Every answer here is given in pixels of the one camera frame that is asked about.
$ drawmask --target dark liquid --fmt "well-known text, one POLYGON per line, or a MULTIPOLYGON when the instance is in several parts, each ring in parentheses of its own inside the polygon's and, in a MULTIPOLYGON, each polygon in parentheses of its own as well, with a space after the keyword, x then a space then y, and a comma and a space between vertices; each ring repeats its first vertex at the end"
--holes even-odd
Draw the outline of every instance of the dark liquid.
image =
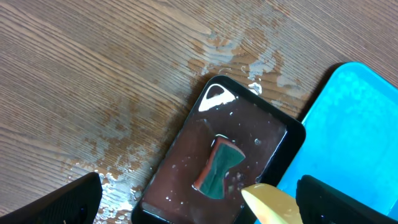
POLYGON ((244 204, 240 190, 256 183, 286 133, 279 120, 223 86, 205 91, 141 201, 145 211, 172 223, 233 223, 244 204), (246 158, 226 173, 224 199, 211 199, 192 185, 219 135, 246 158))

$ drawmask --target blue plastic tray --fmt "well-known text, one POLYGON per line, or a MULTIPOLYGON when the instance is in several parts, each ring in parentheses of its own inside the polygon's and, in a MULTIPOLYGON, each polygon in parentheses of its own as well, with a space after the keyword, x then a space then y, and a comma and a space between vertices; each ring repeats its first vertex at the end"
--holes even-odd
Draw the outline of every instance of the blue plastic tray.
POLYGON ((309 174, 398 220, 398 90, 367 66, 339 67, 305 117, 307 138, 278 188, 309 174))

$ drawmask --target submerged sponge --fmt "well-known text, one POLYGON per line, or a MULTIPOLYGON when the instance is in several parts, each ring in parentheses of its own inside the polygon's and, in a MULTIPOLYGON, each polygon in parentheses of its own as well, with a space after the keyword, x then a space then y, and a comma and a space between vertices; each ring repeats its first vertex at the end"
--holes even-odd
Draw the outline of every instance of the submerged sponge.
POLYGON ((237 146, 225 138, 217 137, 205 168, 193 184, 194 188, 209 198, 224 198, 225 175, 244 158, 243 152, 237 146))

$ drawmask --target wood grain surface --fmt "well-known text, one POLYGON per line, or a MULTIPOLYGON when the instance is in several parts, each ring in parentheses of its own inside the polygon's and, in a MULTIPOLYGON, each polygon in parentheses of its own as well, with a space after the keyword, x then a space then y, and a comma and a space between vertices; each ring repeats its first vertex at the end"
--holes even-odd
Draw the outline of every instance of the wood grain surface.
POLYGON ((396 0, 2 0, 0 9, 0 215, 95 170, 104 188, 95 223, 127 223, 215 74, 292 116, 338 62, 364 62, 398 86, 396 0))

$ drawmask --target yellow handle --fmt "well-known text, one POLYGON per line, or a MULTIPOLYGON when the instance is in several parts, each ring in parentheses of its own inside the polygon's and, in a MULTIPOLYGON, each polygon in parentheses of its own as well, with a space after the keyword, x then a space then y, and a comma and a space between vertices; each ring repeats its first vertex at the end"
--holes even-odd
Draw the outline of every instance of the yellow handle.
POLYGON ((250 209, 262 224, 302 224, 299 207, 291 196, 268 184, 242 189, 250 209))

